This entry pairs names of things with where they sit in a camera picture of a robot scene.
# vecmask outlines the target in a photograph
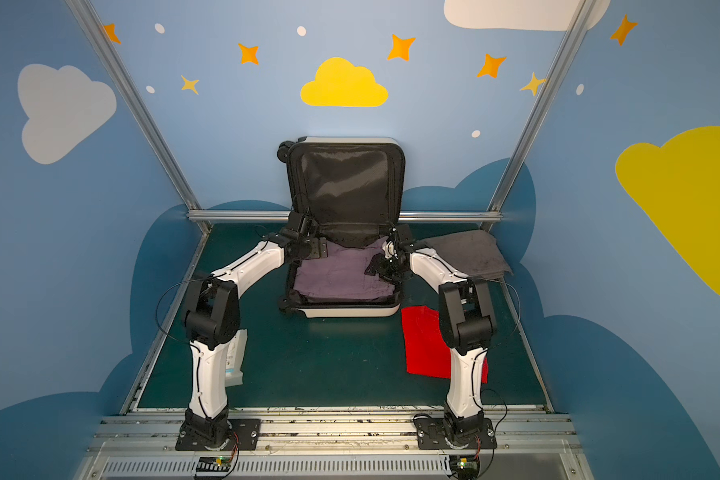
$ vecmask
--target suitcase lid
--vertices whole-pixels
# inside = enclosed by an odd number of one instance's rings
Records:
[[[393,139],[300,138],[278,157],[293,209],[309,213],[330,241],[364,247],[397,225],[405,157]]]

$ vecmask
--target suitcase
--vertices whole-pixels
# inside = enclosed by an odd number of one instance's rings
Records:
[[[292,208],[316,222],[327,257],[290,264],[285,312],[307,317],[390,316],[402,286],[366,274],[400,217],[405,157],[390,138],[314,138],[285,141]]]

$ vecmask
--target yellow cloud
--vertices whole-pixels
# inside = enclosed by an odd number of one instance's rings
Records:
[[[373,72],[339,57],[323,62],[315,80],[302,87],[302,100],[315,107],[377,107],[387,96]]]
[[[621,186],[709,288],[720,295],[720,127],[619,156]]]

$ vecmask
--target purple folded clothing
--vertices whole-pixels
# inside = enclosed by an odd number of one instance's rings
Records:
[[[375,254],[384,253],[387,237],[365,248],[346,248],[327,242],[328,256],[304,260],[296,271],[293,289],[307,297],[332,300],[376,300],[394,293],[394,285],[365,269]]]

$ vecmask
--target gray towel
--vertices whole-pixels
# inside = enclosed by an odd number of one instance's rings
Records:
[[[443,260],[467,275],[497,279],[504,272],[512,273],[496,246],[496,239],[485,230],[433,236],[423,242],[437,250]]]
[[[293,289],[314,299],[376,300],[394,293],[394,285],[378,275],[365,275],[375,254],[384,252],[387,237],[365,248],[346,248],[327,242],[328,256],[304,260],[296,271]]]

